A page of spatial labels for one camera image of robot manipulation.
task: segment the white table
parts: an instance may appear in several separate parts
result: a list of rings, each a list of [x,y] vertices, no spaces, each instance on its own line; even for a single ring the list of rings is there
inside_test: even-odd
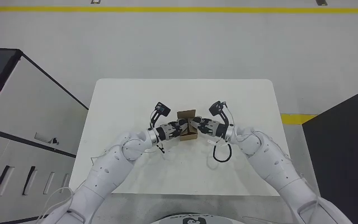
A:
[[[148,128],[157,102],[172,110],[168,117],[160,117],[159,125],[176,120],[177,111],[190,109],[222,122],[208,111],[218,100],[227,102],[236,124],[264,131],[289,153],[269,80],[102,79],[96,83],[69,186],[75,189],[87,177],[90,157],[101,155],[120,133]],[[196,140],[174,139],[166,142],[170,151],[164,155],[159,150],[143,154],[114,193],[278,195],[256,174],[237,146],[233,146],[229,162],[211,169],[213,145],[208,143],[209,138],[200,133]],[[219,153],[225,157],[227,149]]]

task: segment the yellow floor line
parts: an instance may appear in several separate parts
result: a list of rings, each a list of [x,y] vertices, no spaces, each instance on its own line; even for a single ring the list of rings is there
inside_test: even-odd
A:
[[[303,124],[317,115],[314,114],[281,114],[283,124]]]
[[[102,7],[102,6],[0,6],[0,12],[194,12],[194,13],[289,13],[357,14],[358,8],[270,8],[270,7]]]

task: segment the gray cabinet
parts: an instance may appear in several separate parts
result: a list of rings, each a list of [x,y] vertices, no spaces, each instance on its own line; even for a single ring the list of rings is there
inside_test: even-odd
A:
[[[0,49],[0,222],[33,220],[68,186],[87,112],[23,52]]]

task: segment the cardboard box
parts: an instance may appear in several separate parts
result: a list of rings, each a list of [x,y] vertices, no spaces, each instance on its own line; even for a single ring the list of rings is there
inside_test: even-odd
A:
[[[195,117],[195,110],[178,111],[177,116],[179,119],[186,119],[188,121],[188,128],[179,136],[181,141],[197,139],[197,129],[191,126],[190,120]]]

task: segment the black cable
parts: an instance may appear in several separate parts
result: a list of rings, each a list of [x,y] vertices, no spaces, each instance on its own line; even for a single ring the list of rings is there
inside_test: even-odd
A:
[[[231,155],[232,155],[232,149],[231,149],[231,145],[228,143],[228,147],[229,147],[229,152],[230,152],[230,155],[229,157],[226,159],[226,160],[219,160],[217,159],[217,157],[215,156],[215,151],[216,151],[216,144],[214,146],[214,150],[213,150],[213,158],[218,161],[218,162],[227,162],[231,159]]]

